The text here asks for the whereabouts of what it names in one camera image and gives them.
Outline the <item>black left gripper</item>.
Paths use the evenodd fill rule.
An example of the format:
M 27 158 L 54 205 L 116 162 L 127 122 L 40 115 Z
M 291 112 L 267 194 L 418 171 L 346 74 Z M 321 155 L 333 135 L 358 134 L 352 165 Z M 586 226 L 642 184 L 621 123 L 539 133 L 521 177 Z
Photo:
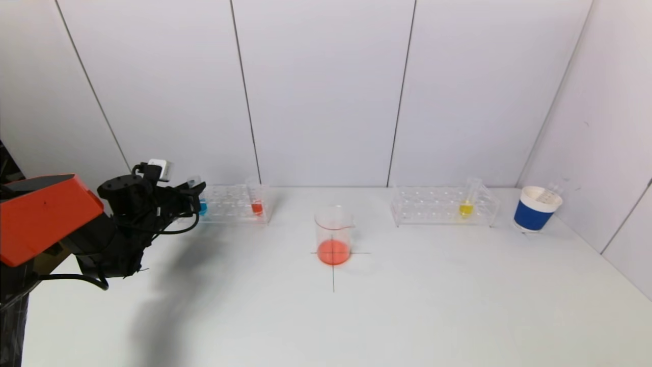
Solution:
M 185 182 L 176 187 L 159 187 L 155 188 L 155 198 L 157 205 L 161 208 L 161 213 L 171 216 L 172 218 L 191 218 L 198 215 L 200 211 L 200 196 L 206 189 L 204 181 L 194 186 Z

